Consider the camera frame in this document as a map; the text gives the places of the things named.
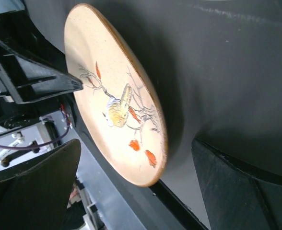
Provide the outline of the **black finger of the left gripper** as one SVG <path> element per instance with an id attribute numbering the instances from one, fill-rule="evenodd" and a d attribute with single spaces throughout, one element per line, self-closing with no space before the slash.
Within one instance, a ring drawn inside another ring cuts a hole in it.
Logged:
<path id="1" fill-rule="evenodd" d="M 25 11 L 0 13 L 1 95 L 30 104 L 82 89 L 82 81 L 68 73 L 65 55 Z"/>

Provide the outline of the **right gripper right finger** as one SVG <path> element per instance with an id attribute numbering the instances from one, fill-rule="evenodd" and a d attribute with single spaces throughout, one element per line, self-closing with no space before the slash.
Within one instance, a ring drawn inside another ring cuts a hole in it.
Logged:
<path id="1" fill-rule="evenodd" d="M 213 230 L 282 230 L 282 176 L 200 139 L 191 153 Z"/>

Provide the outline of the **beige bird plate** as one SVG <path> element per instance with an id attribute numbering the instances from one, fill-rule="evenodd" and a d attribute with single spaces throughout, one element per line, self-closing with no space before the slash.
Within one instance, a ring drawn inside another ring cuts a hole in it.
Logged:
<path id="1" fill-rule="evenodd" d="M 155 184 L 166 166 L 167 130 L 146 71 L 114 26 L 86 3 L 69 12 L 64 47 L 69 74 L 83 84 L 74 98 L 95 145 L 125 180 Z"/>

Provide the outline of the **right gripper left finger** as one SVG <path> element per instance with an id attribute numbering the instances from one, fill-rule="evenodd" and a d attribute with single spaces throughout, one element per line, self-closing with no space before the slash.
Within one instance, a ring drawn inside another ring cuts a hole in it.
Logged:
<path id="1" fill-rule="evenodd" d="M 0 230 L 60 230 L 80 156 L 72 139 L 0 171 Z"/>

